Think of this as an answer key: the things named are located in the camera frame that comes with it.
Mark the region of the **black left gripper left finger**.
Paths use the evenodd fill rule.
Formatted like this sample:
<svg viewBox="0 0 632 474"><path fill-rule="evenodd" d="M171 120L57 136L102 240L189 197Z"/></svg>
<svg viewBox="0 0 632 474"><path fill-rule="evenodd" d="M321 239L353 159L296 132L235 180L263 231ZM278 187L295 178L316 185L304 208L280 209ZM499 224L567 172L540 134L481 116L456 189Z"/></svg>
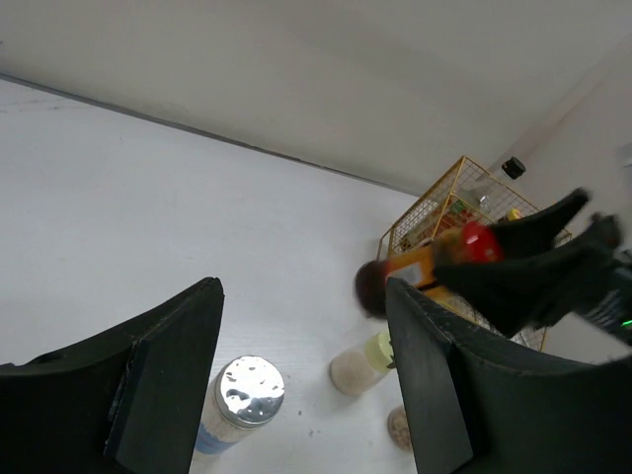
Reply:
<svg viewBox="0 0 632 474"><path fill-rule="evenodd" d="M159 306L1 367L5 473L186 473L224 303L207 277Z"/></svg>

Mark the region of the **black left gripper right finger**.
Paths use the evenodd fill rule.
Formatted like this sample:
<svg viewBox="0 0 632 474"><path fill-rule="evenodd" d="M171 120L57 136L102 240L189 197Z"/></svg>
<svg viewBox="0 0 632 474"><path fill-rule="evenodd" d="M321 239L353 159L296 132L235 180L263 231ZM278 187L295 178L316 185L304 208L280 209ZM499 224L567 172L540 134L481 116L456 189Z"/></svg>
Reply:
<svg viewBox="0 0 632 474"><path fill-rule="evenodd" d="M627 473L631 360L518 345L400 279L388 326L420 473Z"/></svg>

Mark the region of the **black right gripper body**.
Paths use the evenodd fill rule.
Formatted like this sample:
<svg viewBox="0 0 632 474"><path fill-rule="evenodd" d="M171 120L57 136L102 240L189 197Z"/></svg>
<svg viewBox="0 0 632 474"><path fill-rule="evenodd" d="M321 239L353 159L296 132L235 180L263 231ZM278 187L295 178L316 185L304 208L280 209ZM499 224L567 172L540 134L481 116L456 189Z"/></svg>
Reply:
<svg viewBox="0 0 632 474"><path fill-rule="evenodd" d="M592 247L562 271L529 314L529 324L552 327L573 313L603 333L631 344L631 255Z"/></svg>

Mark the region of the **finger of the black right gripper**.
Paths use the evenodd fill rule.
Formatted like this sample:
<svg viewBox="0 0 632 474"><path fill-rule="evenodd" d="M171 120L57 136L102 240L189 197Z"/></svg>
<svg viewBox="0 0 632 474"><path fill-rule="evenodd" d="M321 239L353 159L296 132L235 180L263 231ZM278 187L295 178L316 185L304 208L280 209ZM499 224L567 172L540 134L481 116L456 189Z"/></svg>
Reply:
<svg viewBox="0 0 632 474"><path fill-rule="evenodd" d="M493 234L505 260L543 254L555 247L557 236L590 201L585 188L577 188L555 204L513 221L495 223Z"/></svg>
<svg viewBox="0 0 632 474"><path fill-rule="evenodd" d="M580 235L533 257L437 267L434 275L466 300L497 331L510 338L530 326L529 314L562 271L592 247L622 252L621 225L614 215L596 214Z"/></svg>

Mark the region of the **red lid sauce jar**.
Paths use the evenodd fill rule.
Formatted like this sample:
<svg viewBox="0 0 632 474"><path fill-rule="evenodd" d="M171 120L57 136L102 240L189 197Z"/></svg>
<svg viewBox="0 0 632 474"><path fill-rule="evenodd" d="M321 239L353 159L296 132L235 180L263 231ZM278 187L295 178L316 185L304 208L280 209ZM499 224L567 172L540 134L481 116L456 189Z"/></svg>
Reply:
<svg viewBox="0 0 632 474"><path fill-rule="evenodd" d="M437 267L491 263L502 258L503 251L490 227L472 221L461 228L450 228L414 250L365 263L355 274L355 297L368 316L384 320L389 279L401 279L430 299L442 302L450 292L438 282Z"/></svg>

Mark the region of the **clear bottle with red contents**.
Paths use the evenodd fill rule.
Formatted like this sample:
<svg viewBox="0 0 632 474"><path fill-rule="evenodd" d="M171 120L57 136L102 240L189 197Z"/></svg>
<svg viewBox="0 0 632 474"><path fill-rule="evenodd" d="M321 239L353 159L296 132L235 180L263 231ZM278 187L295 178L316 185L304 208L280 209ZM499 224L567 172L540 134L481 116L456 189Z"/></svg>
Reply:
<svg viewBox="0 0 632 474"><path fill-rule="evenodd" d="M489 172L468 158L462 158L399 221L393 245L404 252L428 239L470 221L489 224L505 220L506 212L517 208L522 215L534 207L511 185L526 172L516 157Z"/></svg>

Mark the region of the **pink cap spice shaker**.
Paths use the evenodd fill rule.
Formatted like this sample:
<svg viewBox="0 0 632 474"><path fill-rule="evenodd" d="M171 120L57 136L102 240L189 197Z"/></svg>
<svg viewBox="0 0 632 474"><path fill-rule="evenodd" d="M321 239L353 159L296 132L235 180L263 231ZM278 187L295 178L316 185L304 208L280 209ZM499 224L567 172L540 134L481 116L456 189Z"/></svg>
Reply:
<svg viewBox="0 0 632 474"><path fill-rule="evenodd" d="M407 452L413 451L408 420L403 405L394 408L387 417L387 430L394 444Z"/></svg>

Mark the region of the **silver lid white shaker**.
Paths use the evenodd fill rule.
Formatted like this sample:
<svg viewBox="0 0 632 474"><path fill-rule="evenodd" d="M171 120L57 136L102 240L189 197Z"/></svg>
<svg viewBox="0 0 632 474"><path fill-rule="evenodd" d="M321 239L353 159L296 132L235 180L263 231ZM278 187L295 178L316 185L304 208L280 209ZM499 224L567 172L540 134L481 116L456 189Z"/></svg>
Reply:
<svg viewBox="0 0 632 474"><path fill-rule="evenodd" d="M198 426L194 459L208 461L267 425L285 395L278 369L258 355L241 355L210 381Z"/></svg>

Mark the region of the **green cap spice shaker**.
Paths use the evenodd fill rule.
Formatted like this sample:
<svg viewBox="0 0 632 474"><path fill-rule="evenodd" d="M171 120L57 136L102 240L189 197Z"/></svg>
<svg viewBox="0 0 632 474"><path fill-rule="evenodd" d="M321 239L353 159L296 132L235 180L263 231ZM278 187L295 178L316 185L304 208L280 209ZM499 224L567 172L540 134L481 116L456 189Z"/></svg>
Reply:
<svg viewBox="0 0 632 474"><path fill-rule="evenodd" d="M395 368L388 330L341 352L329 364L330 380L341 393L357 397L378 384Z"/></svg>

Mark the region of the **yellow cap sauce bottle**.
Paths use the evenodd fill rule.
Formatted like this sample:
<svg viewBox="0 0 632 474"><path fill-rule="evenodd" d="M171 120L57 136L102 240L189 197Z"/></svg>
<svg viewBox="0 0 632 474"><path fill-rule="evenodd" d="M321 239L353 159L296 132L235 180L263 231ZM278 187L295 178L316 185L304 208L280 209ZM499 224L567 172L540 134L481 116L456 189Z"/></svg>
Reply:
<svg viewBox="0 0 632 474"><path fill-rule="evenodd" d="M509 209L504 216L505 221L515 221L521 218L522 218L522 213L517 208Z"/></svg>

